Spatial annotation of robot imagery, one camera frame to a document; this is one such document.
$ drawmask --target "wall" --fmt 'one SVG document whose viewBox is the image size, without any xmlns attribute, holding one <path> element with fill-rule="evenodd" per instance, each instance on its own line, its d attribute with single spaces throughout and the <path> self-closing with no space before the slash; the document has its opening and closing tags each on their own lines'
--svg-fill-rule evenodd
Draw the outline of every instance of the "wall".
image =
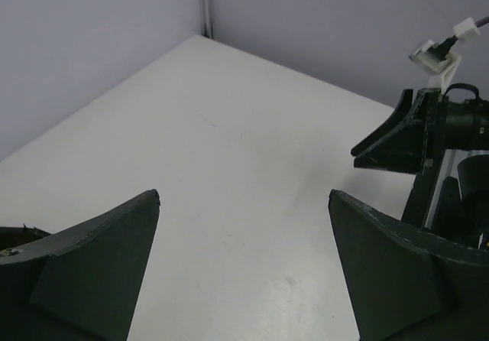
<svg viewBox="0 0 489 341">
<path fill-rule="evenodd" d="M 198 33 L 199 3 L 0 0 L 0 24 L 2 159 Z"/>
<path fill-rule="evenodd" d="M 214 0 L 214 9 L 218 41 L 393 106 L 403 88 L 426 85 L 407 59 L 414 47 L 489 15 L 489 0 Z M 483 30 L 456 46 L 464 60 L 455 81 L 489 97 L 489 26 Z"/>
</svg>

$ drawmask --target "white table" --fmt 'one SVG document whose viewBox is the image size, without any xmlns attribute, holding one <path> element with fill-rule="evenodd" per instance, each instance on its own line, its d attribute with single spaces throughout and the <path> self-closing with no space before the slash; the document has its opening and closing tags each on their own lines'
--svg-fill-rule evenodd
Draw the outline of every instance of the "white table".
<svg viewBox="0 0 489 341">
<path fill-rule="evenodd" d="M 400 216 L 413 177 L 349 154 L 390 113 L 194 37 L 3 160 L 0 216 L 57 232 L 156 188 L 129 339 L 354 341 L 328 195 Z"/>
</svg>

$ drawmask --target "black object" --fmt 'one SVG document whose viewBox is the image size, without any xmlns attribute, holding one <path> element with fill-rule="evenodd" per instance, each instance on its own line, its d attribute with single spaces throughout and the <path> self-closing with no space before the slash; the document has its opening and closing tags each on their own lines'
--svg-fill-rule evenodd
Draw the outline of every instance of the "black object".
<svg viewBox="0 0 489 341">
<path fill-rule="evenodd" d="M 127 339 L 159 205 L 150 190 L 62 232 L 4 249 L 0 339 Z"/>
<path fill-rule="evenodd" d="M 392 116 L 355 146 L 355 166 L 416 174 L 396 220 L 332 191 L 329 211 L 361 341 L 489 337 L 489 157 L 458 166 L 426 218 L 447 149 L 489 149 L 489 103 L 404 90 Z"/>
</svg>

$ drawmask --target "wire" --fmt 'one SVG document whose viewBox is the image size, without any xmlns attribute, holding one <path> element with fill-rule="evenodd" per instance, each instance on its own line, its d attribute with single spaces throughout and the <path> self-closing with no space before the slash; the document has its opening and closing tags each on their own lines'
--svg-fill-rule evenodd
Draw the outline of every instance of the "wire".
<svg viewBox="0 0 489 341">
<path fill-rule="evenodd" d="M 475 22 L 475 26 L 477 26 L 478 28 L 486 24 L 489 24 L 489 16 L 486 16 L 485 18 L 482 18 L 481 20 Z"/>
</svg>

